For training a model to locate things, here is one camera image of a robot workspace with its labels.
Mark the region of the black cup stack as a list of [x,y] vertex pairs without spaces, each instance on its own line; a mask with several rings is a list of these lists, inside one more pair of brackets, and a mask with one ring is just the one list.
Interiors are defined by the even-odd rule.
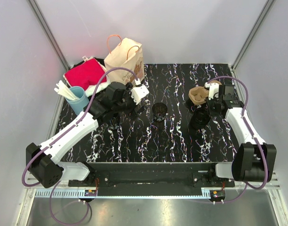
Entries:
[[204,128],[210,121],[208,110],[205,108],[198,108],[194,111],[194,114],[190,120],[190,125],[194,129]]
[[110,129],[116,129],[120,124],[120,116],[117,114],[113,116],[111,119],[107,120],[106,125]]

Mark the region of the single black paper cup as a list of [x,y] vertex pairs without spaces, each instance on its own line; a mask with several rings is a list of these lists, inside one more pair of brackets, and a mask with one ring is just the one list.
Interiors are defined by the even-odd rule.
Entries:
[[155,103],[152,106],[153,119],[155,121],[163,121],[167,115],[167,105],[164,103]]

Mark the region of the cream bear paper bag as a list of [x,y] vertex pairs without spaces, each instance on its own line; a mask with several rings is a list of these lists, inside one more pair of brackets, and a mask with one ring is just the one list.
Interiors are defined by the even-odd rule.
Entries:
[[132,72],[122,69],[115,70],[110,72],[107,77],[110,82],[120,82],[124,85],[130,82],[135,85],[135,78],[142,81],[145,77],[142,44],[129,38],[122,39],[119,35],[117,37],[120,42],[114,49],[107,44],[109,54],[104,59],[105,68],[108,71],[112,68],[123,67]]

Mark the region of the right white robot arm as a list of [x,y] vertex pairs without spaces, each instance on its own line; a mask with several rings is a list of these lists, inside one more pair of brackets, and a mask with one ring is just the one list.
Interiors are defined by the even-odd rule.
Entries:
[[276,147],[262,139],[248,119],[244,103],[237,99],[232,85],[205,84],[208,114],[222,116],[231,126],[239,148],[231,163],[218,163],[207,174],[211,186],[219,186],[224,178],[243,182],[269,182],[276,159]]

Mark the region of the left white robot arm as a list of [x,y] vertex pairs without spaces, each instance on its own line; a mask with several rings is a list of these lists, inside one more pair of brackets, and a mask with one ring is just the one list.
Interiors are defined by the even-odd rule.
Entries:
[[62,162],[63,156],[80,140],[105,123],[120,121],[120,113],[136,118],[144,111],[141,101],[149,94],[145,85],[133,86],[112,82],[91,101],[85,110],[49,140],[26,148],[27,170],[44,188],[59,181],[69,180],[82,186],[91,186],[97,180],[96,170],[86,162]]

